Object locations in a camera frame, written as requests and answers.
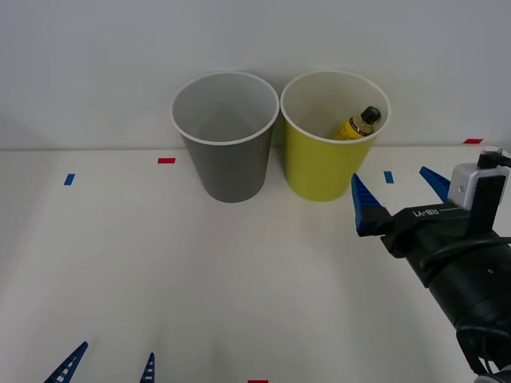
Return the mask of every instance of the gray cup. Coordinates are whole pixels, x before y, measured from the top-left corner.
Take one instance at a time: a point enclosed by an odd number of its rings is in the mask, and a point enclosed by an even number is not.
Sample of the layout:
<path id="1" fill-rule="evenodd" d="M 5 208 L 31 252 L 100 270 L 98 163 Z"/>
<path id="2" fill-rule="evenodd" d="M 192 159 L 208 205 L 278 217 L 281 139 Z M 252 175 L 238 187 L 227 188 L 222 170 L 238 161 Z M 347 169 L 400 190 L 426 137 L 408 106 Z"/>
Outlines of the gray cup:
<path id="1" fill-rule="evenodd" d="M 276 91 L 243 72 L 190 81 L 170 107 L 204 189 L 222 202 L 245 201 L 263 187 L 278 114 Z"/>

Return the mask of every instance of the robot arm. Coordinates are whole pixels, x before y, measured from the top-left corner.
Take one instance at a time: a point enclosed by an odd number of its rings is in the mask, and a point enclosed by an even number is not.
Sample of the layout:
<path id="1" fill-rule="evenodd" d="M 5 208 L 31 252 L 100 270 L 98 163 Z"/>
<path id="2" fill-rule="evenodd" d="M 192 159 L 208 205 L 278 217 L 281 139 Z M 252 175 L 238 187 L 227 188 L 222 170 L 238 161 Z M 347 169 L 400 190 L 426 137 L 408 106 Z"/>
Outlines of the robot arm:
<path id="1" fill-rule="evenodd" d="M 477 164 L 458 165 L 451 181 L 422 168 L 442 203 L 394 216 L 356 174 L 351 180 L 358 235 L 381 236 L 408 261 L 456 329 L 476 383 L 511 383 L 511 238 L 493 231 L 509 166 L 501 152 L 483 152 Z"/>

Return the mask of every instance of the yellow cup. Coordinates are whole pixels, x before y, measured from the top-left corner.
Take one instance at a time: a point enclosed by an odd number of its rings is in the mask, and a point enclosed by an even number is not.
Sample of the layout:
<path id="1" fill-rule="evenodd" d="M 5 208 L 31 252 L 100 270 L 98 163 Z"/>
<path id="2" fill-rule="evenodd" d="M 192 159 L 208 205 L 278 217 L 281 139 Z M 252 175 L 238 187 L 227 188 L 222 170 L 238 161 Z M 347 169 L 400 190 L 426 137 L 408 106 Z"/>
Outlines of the yellow cup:
<path id="1" fill-rule="evenodd" d="M 344 194 L 390 119 L 386 94 L 365 77 L 342 70 L 298 76 L 284 88 L 280 104 L 286 119 L 287 182 L 312 201 L 332 201 Z M 360 140 L 331 140 L 344 121 L 369 105 L 382 114 L 376 132 Z"/>

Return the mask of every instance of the bottle cap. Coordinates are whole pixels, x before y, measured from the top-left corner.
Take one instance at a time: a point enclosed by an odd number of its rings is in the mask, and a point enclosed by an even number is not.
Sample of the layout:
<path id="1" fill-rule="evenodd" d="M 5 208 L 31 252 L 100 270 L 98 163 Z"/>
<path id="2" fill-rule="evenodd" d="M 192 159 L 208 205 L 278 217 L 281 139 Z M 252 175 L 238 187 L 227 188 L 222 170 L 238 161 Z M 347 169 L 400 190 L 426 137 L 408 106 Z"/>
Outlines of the bottle cap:
<path id="1" fill-rule="evenodd" d="M 382 118 L 382 114 L 374 106 L 370 106 L 362 112 L 360 118 L 362 118 L 362 121 L 366 124 L 372 125 Z"/>

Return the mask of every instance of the paper cup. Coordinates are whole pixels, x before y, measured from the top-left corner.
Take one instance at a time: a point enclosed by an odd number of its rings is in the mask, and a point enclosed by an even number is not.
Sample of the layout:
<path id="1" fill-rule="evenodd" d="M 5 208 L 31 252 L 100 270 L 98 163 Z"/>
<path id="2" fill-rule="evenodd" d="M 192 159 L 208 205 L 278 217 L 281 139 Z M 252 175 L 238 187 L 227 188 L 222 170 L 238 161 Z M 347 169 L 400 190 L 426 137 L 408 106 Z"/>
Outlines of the paper cup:
<path id="1" fill-rule="evenodd" d="M 223 202 L 245 201 L 263 187 L 278 114 L 275 90 L 243 72 L 190 81 L 170 108 L 204 189 Z"/>
<path id="2" fill-rule="evenodd" d="M 286 120 L 286 177 L 291 189 L 313 201 L 340 197 L 388 125 L 388 97 L 365 77 L 331 70 L 295 78 L 284 88 L 280 101 Z M 369 105 L 382 114 L 376 132 L 359 140 L 330 139 L 341 124 Z"/>

